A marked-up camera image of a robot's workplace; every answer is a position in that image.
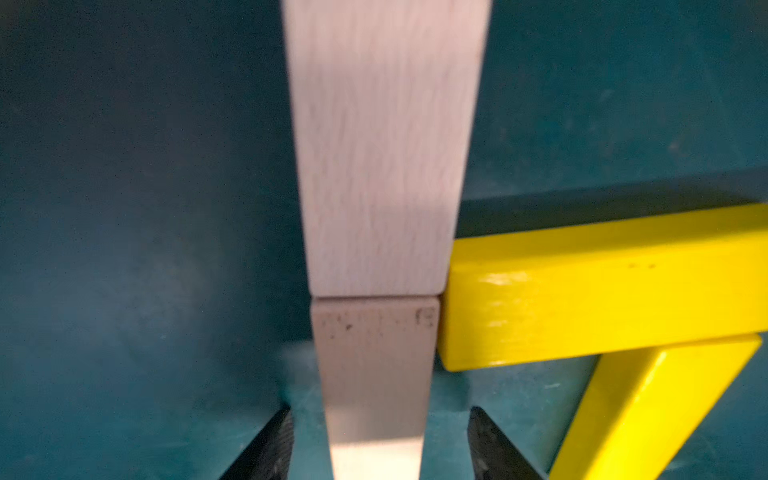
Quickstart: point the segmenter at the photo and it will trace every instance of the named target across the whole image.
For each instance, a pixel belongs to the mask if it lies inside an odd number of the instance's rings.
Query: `teal surface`
[[[757,2],[497,2],[458,235],[768,199]],[[0,478],[217,478],[281,399],[329,478],[276,2],[0,7]],[[436,366],[541,469],[594,358]],[[761,350],[664,474],[762,478]]]

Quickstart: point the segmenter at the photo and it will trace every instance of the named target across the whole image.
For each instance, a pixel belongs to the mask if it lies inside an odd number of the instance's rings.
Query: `wooden stick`
[[[490,0],[283,0],[314,296],[445,288]]]
[[[314,300],[336,480],[418,480],[439,302]]]

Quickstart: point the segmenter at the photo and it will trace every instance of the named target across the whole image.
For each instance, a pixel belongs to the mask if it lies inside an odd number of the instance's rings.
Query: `yellow wooden beam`
[[[768,206],[457,240],[439,352],[460,371],[768,330]]]
[[[551,480],[654,480],[760,347],[756,334],[600,358]]]

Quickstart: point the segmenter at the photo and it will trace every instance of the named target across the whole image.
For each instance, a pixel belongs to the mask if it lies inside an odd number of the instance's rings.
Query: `white wooden board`
[[[435,295],[490,0],[283,0],[314,296]]]
[[[313,301],[335,480],[418,480],[438,318],[433,296]]]

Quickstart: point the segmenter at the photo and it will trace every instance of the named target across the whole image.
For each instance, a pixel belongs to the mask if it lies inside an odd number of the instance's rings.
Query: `wooden block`
[[[314,300],[335,480],[417,480],[439,302],[435,297]]]
[[[283,0],[314,296],[445,288],[490,0]]]
[[[760,342],[752,334],[603,355],[549,478],[658,478]]]
[[[768,330],[768,206],[457,240],[451,371]]]

